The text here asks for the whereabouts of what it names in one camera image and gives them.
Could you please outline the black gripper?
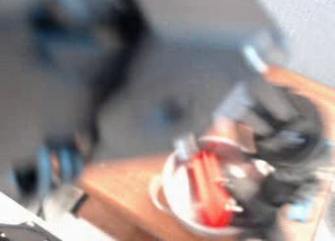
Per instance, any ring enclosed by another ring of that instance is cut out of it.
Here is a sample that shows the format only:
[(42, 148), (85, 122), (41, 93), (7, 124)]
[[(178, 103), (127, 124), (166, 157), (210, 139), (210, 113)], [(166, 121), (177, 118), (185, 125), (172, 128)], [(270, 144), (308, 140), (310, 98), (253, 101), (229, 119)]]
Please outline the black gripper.
[(316, 172), (329, 164), (324, 138), (310, 135), (297, 146), (276, 150), (258, 147), (254, 154), (230, 143), (224, 158), (225, 188), (241, 206), (233, 219), (240, 238), (284, 240), (278, 212), (285, 205), (310, 199), (320, 189)]

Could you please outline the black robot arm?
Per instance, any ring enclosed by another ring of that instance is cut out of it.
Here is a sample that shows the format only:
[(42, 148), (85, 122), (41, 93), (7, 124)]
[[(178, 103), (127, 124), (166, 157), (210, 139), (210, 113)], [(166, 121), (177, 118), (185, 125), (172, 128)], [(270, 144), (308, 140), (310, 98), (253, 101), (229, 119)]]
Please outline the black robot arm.
[(312, 101), (270, 83), (286, 45), (257, 0), (0, 0), (1, 160), (23, 204), (73, 182), (98, 149), (169, 154), (200, 175), (198, 210), (237, 206), (233, 229), (284, 236), (278, 213), (316, 191), (326, 161)]

